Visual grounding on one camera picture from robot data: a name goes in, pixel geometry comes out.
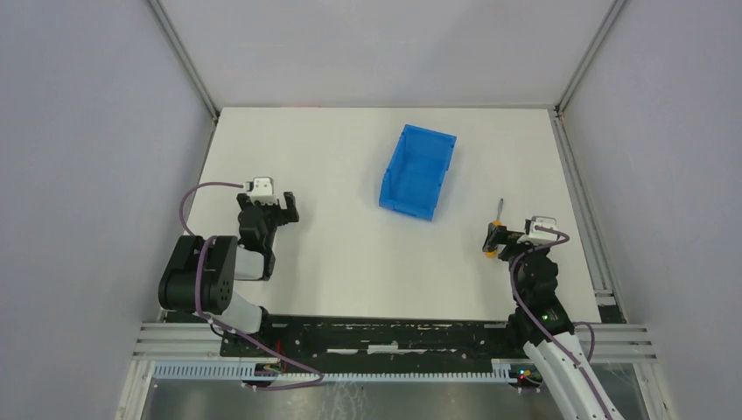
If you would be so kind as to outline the orange handled screwdriver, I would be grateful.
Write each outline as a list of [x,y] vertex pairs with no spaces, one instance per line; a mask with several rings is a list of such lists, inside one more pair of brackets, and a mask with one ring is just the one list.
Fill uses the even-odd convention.
[[[496,212],[495,220],[492,222],[492,225],[495,226],[495,227],[498,227],[498,226],[501,225],[501,213],[502,213],[503,207],[504,207],[504,199],[502,197],[500,197],[500,199],[498,201],[498,206],[497,206],[497,212]],[[486,257],[488,257],[488,258],[495,258],[496,255],[497,255],[497,248],[493,248],[492,250],[488,250],[486,252]]]

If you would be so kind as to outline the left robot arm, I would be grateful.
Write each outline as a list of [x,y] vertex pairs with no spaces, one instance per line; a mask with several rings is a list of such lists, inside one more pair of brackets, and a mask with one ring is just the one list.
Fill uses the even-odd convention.
[[268,317],[265,308],[252,304],[235,291],[237,282],[268,281],[276,257],[277,230],[299,222],[296,199],[285,192],[282,199],[243,192],[237,195],[238,234],[212,240],[182,235],[171,253],[158,285],[162,309],[197,315],[231,333],[257,333]]

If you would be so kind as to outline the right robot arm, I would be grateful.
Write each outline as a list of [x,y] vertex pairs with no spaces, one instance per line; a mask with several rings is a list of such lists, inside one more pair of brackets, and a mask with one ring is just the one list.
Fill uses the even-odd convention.
[[515,309],[506,329],[535,366],[561,416],[621,419],[592,370],[594,348],[582,348],[576,324],[557,296],[559,268],[549,252],[569,240],[553,220],[527,219],[522,232],[494,221],[487,227],[482,252],[507,264]]

